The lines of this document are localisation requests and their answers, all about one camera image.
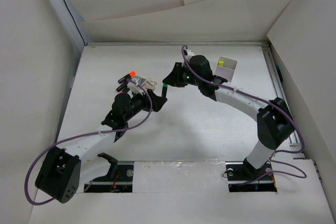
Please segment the orange cap highlighter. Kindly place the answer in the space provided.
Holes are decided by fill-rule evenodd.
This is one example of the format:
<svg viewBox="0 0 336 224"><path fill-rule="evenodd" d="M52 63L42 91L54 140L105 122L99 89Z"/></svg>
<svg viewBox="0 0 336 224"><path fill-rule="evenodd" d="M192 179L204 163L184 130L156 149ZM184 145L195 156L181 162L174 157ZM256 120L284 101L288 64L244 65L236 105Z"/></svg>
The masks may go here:
<svg viewBox="0 0 336 224"><path fill-rule="evenodd" d="M120 78L118 80L118 83L126 82L128 79L133 78L135 75L136 75L136 72L135 71L131 71L128 74L126 74L125 76L123 76L122 78Z"/></svg>

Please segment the green cap highlighter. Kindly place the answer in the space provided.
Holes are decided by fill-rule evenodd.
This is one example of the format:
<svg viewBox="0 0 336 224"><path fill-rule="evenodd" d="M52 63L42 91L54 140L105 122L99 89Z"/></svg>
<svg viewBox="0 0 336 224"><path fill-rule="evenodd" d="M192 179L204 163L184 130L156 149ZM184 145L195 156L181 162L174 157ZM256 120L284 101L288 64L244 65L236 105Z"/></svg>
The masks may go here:
<svg viewBox="0 0 336 224"><path fill-rule="evenodd" d="M168 85L164 83L162 85L162 94L161 94L161 97L166 98L167 90L168 90Z"/></svg>

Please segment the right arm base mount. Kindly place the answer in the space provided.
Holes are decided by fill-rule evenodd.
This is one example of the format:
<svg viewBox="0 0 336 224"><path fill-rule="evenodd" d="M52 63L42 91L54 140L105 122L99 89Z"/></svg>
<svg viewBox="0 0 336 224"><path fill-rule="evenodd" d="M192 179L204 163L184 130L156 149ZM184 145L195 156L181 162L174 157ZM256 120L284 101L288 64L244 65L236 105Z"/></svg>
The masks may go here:
<svg viewBox="0 0 336 224"><path fill-rule="evenodd" d="M277 192L270 161L255 169L244 161L225 162L222 177L227 179L230 193Z"/></svg>

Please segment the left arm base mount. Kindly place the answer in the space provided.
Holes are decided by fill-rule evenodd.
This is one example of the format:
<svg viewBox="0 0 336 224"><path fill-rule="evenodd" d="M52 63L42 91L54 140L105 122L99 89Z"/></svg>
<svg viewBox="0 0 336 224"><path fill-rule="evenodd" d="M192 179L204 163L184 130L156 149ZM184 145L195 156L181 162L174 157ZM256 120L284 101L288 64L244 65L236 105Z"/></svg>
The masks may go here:
<svg viewBox="0 0 336 224"><path fill-rule="evenodd" d="M95 163L90 163L81 173L85 193L131 193L133 189L134 162L118 161L106 153L98 154Z"/></svg>

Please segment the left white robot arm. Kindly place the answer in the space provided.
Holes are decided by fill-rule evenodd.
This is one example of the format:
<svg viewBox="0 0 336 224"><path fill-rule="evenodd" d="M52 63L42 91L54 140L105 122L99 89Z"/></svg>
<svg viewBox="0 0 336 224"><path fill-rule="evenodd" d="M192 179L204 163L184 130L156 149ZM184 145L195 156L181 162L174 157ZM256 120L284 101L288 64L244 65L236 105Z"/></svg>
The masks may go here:
<svg viewBox="0 0 336 224"><path fill-rule="evenodd" d="M96 178L112 180L118 174L118 161L106 149L130 129L128 121L141 111L158 112L166 97L152 90L145 93L119 93L96 132L86 134L74 144L50 147L35 180L35 186L64 204L79 187Z"/></svg>

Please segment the white pen holder box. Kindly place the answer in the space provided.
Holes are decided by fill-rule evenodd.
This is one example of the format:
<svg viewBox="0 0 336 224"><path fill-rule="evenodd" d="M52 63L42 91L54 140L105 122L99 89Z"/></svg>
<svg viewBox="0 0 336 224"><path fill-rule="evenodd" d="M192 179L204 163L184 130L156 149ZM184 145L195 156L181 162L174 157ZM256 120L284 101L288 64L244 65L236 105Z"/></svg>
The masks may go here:
<svg viewBox="0 0 336 224"><path fill-rule="evenodd" d="M223 67L218 66L219 61L224 62ZM237 67L237 60L221 56L219 57L218 62L215 69L215 75L227 79L228 82L231 82Z"/></svg>

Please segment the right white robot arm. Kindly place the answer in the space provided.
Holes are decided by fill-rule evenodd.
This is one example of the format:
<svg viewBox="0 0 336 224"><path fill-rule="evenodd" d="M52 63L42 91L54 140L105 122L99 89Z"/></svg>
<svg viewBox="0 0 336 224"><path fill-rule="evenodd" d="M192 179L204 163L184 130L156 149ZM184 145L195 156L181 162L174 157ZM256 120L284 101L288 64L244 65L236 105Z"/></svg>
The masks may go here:
<svg viewBox="0 0 336 224"><path fill-rule="evenodd" d="M258 142L243 161L246 179L261 176L262 168L278 147L294 132L285 101L281 98L267 101L244 96L228 83L228 80L213 74L208 60L202 55L192 56L188 65L175 63L172 72L163 83L183 88L197 86L201 94L220 103L227 104L257 122Z"/></svg>

